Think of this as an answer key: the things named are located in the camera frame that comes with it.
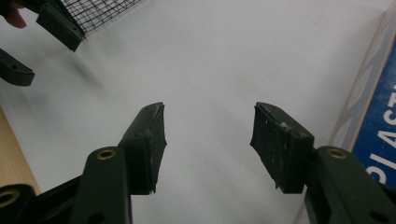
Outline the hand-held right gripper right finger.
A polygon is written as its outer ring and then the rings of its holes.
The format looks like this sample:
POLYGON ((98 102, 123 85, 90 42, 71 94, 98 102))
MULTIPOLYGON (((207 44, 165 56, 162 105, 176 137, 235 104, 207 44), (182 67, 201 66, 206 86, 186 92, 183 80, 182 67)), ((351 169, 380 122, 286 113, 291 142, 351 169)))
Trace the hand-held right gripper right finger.
POLYGON ((281 108, 255 104, 255 149, 285 194, 304 193, 311 224, 396 224, 396 190, 376 182, 356 156, 314 147, 314 135, 281 108))

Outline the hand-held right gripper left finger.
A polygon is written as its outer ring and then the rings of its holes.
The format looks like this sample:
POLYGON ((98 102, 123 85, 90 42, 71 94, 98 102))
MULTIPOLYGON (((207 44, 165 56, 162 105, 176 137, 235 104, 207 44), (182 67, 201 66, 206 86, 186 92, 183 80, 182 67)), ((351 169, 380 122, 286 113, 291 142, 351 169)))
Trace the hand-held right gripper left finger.
POLYGON ((86 160, 69 224, 133 224, 133 195, 156 191, 166 140, 162 102, 143 107, 115 147, 86 160))

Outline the black mesh net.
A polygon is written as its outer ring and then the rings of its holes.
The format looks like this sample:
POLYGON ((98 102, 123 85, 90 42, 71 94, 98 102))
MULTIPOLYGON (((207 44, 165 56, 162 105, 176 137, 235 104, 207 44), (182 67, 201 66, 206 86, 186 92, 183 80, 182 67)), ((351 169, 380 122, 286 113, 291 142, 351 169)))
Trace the black mesh net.
POLYGON ((97 30, 144 0, 61 0, 84 33, 97 30))

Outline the light wooden board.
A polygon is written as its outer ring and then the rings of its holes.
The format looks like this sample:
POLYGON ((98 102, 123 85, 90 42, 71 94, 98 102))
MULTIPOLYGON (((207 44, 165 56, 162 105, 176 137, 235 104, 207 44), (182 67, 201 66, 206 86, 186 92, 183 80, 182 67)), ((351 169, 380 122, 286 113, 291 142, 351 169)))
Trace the light wooden board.
POLYGON ((41 193, 20 144, 0 106, 0 187, 13 184, 30 185, 36 194, 41 193))

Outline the blue sign with white print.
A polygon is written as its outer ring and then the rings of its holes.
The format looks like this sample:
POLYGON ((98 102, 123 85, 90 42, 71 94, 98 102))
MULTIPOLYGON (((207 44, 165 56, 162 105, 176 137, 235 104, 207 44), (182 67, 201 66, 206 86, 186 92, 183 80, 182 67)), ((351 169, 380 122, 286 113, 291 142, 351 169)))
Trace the blue sign with white print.
POLYGON ((396 188, 396 40, 381 70, 353 153, 371 177, 396 188))

